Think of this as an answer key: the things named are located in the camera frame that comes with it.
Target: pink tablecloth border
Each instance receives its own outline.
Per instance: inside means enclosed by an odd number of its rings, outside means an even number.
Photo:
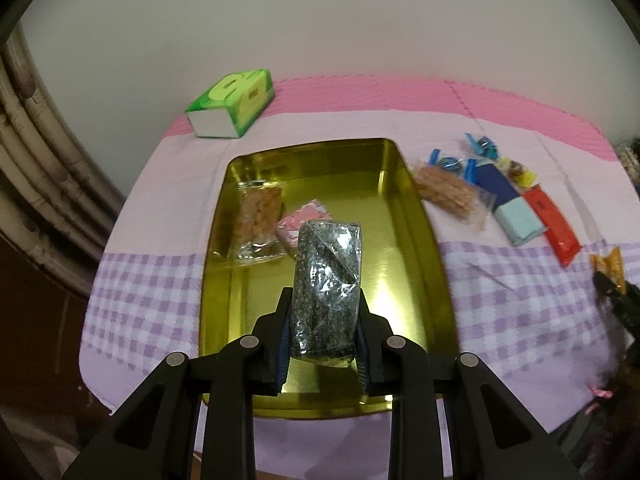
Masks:
[[[263,116],[362,110],[459,114],[537,131],[602,160],[616,160],[613,148],[592,124],[509,92],[434,79],[374,76],[285,79],[274,85],[276,97]],[[191,132],[187,117],[181,115],[165,136]]]

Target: tablecloth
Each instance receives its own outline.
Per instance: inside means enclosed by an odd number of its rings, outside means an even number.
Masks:
[[[273,103],[242,139],[199,139],[178,118],[134,186],[98,268],[82,334],[81,373],[102,402],[119,406],[169,352],[198,354],[206,245],[232,158],[363,137],[394,140],[407,160],[426,159],[435,147],[468,155],[465,132],[488,135],[535,171],[585,247],[562,269],[544,237],[512,248],[495,222],[476,234],[425,204],[461,347],[484,359],[548,430],[590,400],[587,382],[599,383],[613,369],[625,334],[596,303],[588,253],[620,245],[627,279],[640,278],[640,203],[594,126],[513,94],[439,80],[316,77],[275,88]],[[386,414],[256,420],[255,433],[257,464],[266,471],[386,474],[379,460],[388,456]],[[287,452],[292,443],[296,453]]]

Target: rectangular tray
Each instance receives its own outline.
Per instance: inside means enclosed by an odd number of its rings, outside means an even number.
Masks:
[[[456,355],[453,308],[438,245],[398,147],[388,139],[331,140],[240,156],[226,168],[205,262],[200,354],[250,333],[292,286],[295,260],[248,266],[227,253],[239,209],[238,183],[282,188],[285,212],[317,198],[334,219],[362,225],[362,290],[394,333],[434,354]],[[254,415],[332,418],[379,412],[389,399],[361,393],[355,365],[329,368],[292,359],[278,397],[254,397]]]

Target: silver screw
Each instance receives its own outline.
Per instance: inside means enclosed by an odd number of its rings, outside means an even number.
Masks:
[[[468,366],[469,368],[473,368],[474,366],[478,366],[480,362],[478,360],[478,356],[476,354],[471,354],[470,352],[466,352],[460,356],[460,362]]]
[[[406,345],[406,341],[402,336],[393,335],[386,339],[386,344],[391,346],[391,348],[402,348],[404,345]]]
[[[171,352],[166,357],[166,363],[169,366],[178,366],[184,362],[184,354],[182,352]]]
[[[255,335],[246,335],[240,340],[240,346],[244,348],[255,348],[260,340]]]

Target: light blue package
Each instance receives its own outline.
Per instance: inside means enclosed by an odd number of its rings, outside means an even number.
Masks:
[[[518,247],[546,231],[529,203],[519,196],[502,204],[494,212],[511,245]]]

